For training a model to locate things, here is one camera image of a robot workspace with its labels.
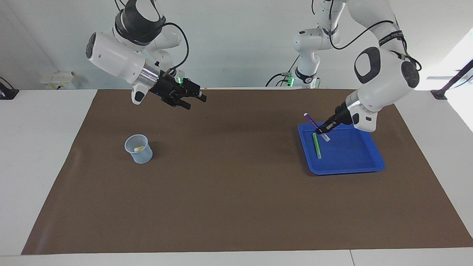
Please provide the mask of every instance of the black clamp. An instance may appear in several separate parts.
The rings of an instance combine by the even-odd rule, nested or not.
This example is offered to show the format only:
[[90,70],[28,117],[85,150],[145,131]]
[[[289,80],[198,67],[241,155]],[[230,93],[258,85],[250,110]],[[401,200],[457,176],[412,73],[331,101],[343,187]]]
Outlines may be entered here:
[[310,84],[314,80],[315,75],[317,75],[317,72],[312,76],[304,75],[301,72],[299,72],[298,68],[296,68],[294,72],[296,73],[297,78],[302,80],[305,84]]
[[387,35],[386,37],[382,38],[381,40],[379,40],[379,46],[381,47],[383,44],[391,41],[391,40],[394,40],[394,39],[402,39],[404,38],[404,33],[402,30],[398,30],[398,31],[395,31],[395,32],[392,32],[391,34]]

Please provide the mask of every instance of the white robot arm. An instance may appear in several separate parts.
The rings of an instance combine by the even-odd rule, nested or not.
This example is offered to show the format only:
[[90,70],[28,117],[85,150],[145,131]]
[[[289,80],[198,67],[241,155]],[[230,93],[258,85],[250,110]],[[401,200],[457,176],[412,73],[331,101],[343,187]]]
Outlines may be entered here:
[[98,68],[133,85],[134,104],[140,104],[151,91],[171,106],[190,109],[191,105],[181,98],[196,97],[203,102],[207,98],[199,85],[183,78],[184,73],[177,69],[187,55],[174,66],[171,56],[164,51],[181,43],[180,32],[178,25],[166,22],[159,13],[156,0],[129,0],[111,30],[92,34],[86,55]]
[[320,63],[316,51],[342,49],[336,47],[341,39],[337,29],[345,5],[351,17],[377,37],[380,47],[370,47],[358,56],[354,69],[363,85],[336,107],[335,115],[316,131],[318,134],[328,133],[339,124],[375,131],[377,113],[407,95],[420,81],[418,62],[407,53],[388,0],[323,0],[316,13],[319,27],[301,31],[293,38],[301,55],[299,66],[292,70],[294,86],[313,88]]

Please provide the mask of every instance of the cable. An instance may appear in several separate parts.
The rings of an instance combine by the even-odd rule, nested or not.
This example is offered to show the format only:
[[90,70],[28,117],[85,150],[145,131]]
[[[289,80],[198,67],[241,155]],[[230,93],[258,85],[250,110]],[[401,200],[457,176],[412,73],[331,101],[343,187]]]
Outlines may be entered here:
[[315,12],[314,12],[314,0],[312,0],[312,5],[310,5],[310,7],[312,8],[312,14],[314,14],[314,16],[315,16]]
[[121,11],[120,7],[118,6],[117,0],[114,0],[114,1],[115,1],[115,5],[117,6],[118,11]]
[[[329,17],[329,21],[332,20],[332,7],[333,7],[333,3],[334,1],[332,1],[332,4],[330,5],[330,11],[328,13],[328,17]],[[378,26],[379,24],[383,24],[383,23],[391,23],[391,24],[394,24],[393,21],[391,20],[383,20],[383,21],[379,21],[373,25],[371,25],[369,28],[367,28],[366,30],[364,30],[360,35],[358,35],[356,38],[354,38],[351,42],[349,42],[347,45],[345,45],[344,47],[342,48],[339,48],[339,47],[336,47],[334,44],[333,44],[333,40],[332,40],[332,33],[330,32],[330,35],[329,35],[329,39],[330,39],[330,44],[332,45],[333,48],[337,49],[337,50],[343,50],[345,48],[347,48],[348,46],[350,46],[352,43],[354,43],[356,40],[358,40],[361,36],[363,36],[363,34],[365,34],[367,31],[371,30],[372,28]]]
[[299,59],[300,55],[297,56],[297,58],[295,59],[294,63],[292,63],[291,67],[289,68],[288,72],[291,72],[291,69],[292,67],[296,64],[297,62],[297,59]]
[[460,84],[460,85],[458,85],[458,86],[456,86],[456,87],[453,87],[452,89],[455,89],[455,88],[458,88],[458,87],[462,86],[463,84],[465,84],[465,83],[469,82],[470,80],[472,80],[472,78],[473,78],[473,76],[471,76],[469,79],[467,79],[467,80],[466,80],[465,82],[463,82],[462,84]]
[[154,2],[154,0],[150,0],[150,1],[151,1],[151,4],[154,7],[154,10],[156,10],[156,13],[158,14],[159,19],[161,19],[161,14],[159,13],[158,9],[156,8],[156,3]]
[[163,27],[165,26],[168,26],[168,25],[173,25],[175,26],[177,29],[179,29],[179,31],[181,31],[182,33],[182,36],[184,37],[184,40],[185,40],[185,45],[187,47],[187,52],[185,54],[185,57],[184,59],[182,60],[182,62],[180,62],[179,64],[177,64],[176,66],[170,68],[168,71],[166,71],[166,73],[163,75],[164,77],[167,76],[172,70],[175,70],[177,69],[178,67],[182,66],[186,61],[187,61],[187,58],[189,57],[189,41],[187,40],[187,36],[185,35],[184,31],[181,29],[181,27],[179,27],[177,24],[175,23],[172,23],[172,22],[166,22],[164,24],[162,24],[161,26],[157,27],[156,28],[156,31],[158,31],[159,29],[162,29]]
[[337,49],[337,50],[343,50],[345,48],[347,48],[348,46],[350,46],[352,43],[354,43],[356,40],[358,40],[361,36],[363,36],[363,34],[365,34],[367,31],[371,30],[372,28],[378,26],[379,24],[383,24],[383,23],[392,23],[394,24],[393,21],[391,20],[383,20],[383,21],[379,21],[373,25],[371,25],[369,28],[365,29],[360,35],[358,35],[356,38],[354,38],[351,42],[349,42],[347,45],[345,45],[344,47],[336,47],[334,44],[333,44],[333,40],[332,40],[332,35],[330,34],[329,36],[329,39],[330,39],[330,44],[332,45],[333,48]]
[[407,41],[404,37],[401,38],[401,41],[403,43],[403,47],[404,47],[404,51],[406,53],[406,57],[412,59],[412,61],[414,61],[415,64],[419,65],[419,68],[417,69],[417,71],[421,71],[422,70],[422,65],[419,61],[417,61],[415,58],[413,58],[408,52],[407,52]]
[[281,82],[281,85],[279,85],[279,87],[282,87],[282,84],[284,84],[284,82],[288,82],[289,80],[280,80],[278,81],[278,83],[276,83],[276,87],[278,86],[279,82]]
[[4,80],[8,85],[10,85],[11,89],[15,89],[8,80],[4,79],[3,77],[0,77],[0,79]]
[[267,86],[271,83],[271,81],[272,81],[273,79],[275,79],[275,78],[277,78],[277,77],[279,77],[279,76],[282,76],[282,73],[276,74],[276,75],[274,75],[272,78],[270,78],[265,87],[267,87]]

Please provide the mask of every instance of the green marker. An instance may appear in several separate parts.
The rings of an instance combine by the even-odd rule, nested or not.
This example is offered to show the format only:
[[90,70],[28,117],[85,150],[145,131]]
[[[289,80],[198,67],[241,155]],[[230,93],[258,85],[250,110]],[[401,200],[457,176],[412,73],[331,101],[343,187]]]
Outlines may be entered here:
[[317,140],[317,134],[313,133],[312,137],[314,138],[315,151],[317,152],[317,158],[322,159],[322,154],[320,153],[319,141]]

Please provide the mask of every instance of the yellow object in cup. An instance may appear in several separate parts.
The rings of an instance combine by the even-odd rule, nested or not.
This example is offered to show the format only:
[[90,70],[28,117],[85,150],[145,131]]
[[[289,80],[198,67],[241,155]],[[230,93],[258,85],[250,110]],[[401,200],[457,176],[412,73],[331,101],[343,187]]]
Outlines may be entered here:
[[141,151],[141,150],[144,149],[144,148],[145,148],[145,146],[137,147],[137,148],[135,148],[135,152],[139,152],[139,151]]

